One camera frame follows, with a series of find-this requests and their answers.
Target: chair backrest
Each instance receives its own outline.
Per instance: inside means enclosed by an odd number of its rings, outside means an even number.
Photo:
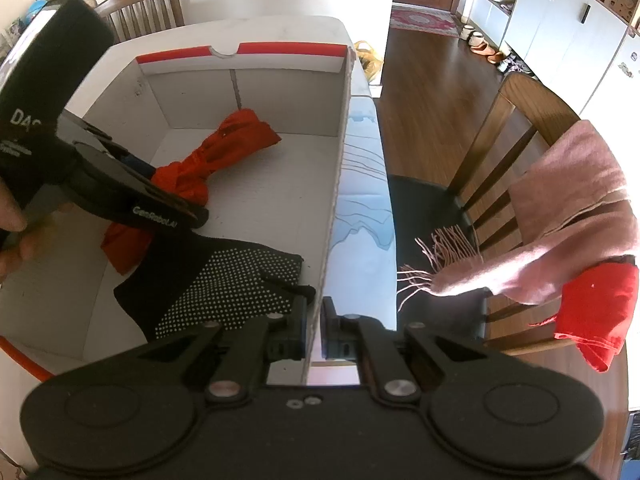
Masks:
[[[111,27],[116,43],[184,25],[180,0],[105,0],[95,12]]]
[[[478,186],[463,205],[463,210],[468,211],[500,180],[527,147],[536,132],[539,132],[545,142],[551,146],[565,131],[580,120],[580,117],[569,108],[569,105],[541,82],[521,73],[509,74],[500,86],[489,113],[447,188],[450,193],[460,195],[516,108],[529,120],[531,127],[517,140],[494,170]],[[502,211],[509,202],[509,194],[505,191],[473,222],[474,228],[478,229],[484,225]],[[518,223],[515,217],[511,218],[479,245],[480,251],[497,244],[517,228]]]
[[[524,132],[471,194],[471,197],[466,200],[463,205],[465,211],[468,211],[469,208],[476,204],[500,180],[533,139],[536,132],[539,132],[545,142],[551,146],[565,131],[580,120],[580,117],[561,98],[539,81],[521,73],[508,75],[500,86],[498,95],[495,97],[476,138],[471,143],[471,147],[466,152],[465,158],[449,184],[449,192],[460,195],[460,192],[478,170],[516,108],[529,120],[531,127]],[[478,229],[487,223],[509,203],[509,194],[505,191],[473,221],[474,228]],[[518,223],[513,217],[482,241],[479,244],[479,250],[481,252],[487,250],[517,229]],[[531,305],[519,303],[510,304],[490,313],[486,317],[486,322],[491,323],[506,319],[531,307]],[[491,348],[512,355],[542,351],[571,344],[571,341],[567,339],[555,339],[554,329],[555,324],[550,323],[545,326],[529,328],[524,332],[489,339],[486,344]]]

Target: white cardboard box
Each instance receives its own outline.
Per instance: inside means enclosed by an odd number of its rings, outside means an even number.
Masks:
[[[202,45],[137,56],[84,118],[162,166],[191,153],[240,106],[252,108],[282,140],[210,177],[210,217],[197,232],[300,254],[300,283],[316,288],[317,309],[353,61],[345,44],[287,42],[240,43],[231,55]],[[104,72],[104,62],[94,71]],[[125,277],[100,250],[108,222],[79,208],[56,221],[46,256],[0,290],[0,449],[26,468],[35,463],[18,412],[38,380],[145,343],[113,297]]]

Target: pink scarf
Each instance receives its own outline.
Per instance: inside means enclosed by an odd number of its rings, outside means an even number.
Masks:
[[[487,287],[523,304],[558,298],[588,267],[638,254],[638,222],[626,179],[589,121],[574,124],[509,187],[522,246],[487,261],[458,226],[437,229],[431,246],[417,239],[433,272],[403,267],[402,290],[456,296]]]

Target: black handheld device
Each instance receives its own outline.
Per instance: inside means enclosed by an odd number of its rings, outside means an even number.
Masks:
[[[200,227],[206,209],[128,168],[114,156],[124,148],[64,110],[112,44],[111,29],[84,1],[42,7],[0,66],[0,177],[23,210],[46,184],[129,226],[168,234]],[[0,232],[0,245],[8,234]]]
[[[595,394],[423,323],[321,313],[359,386],[265,384],[305,356],[306,302],[225,332],[193,326],[50,379],[22,406],[38,480],[596,480]]]

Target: red towel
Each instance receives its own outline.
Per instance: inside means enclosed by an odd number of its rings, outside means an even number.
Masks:
[[[222,121],[182,162],[158,168],[151,182],[190,202],[205,205],[209,198],[207,177],[211,173],[278,142],[280,136],[260,121],[253,110],[244,108]],[[113,223],[104,234],[101,248],[113,267],[126,274],[142,261],[153,236],[150,231]]]
[[[637,299],[635,265],[591,267],[562,288],[555,337],[574,340],[588,364],[606,372],[625,343]]]

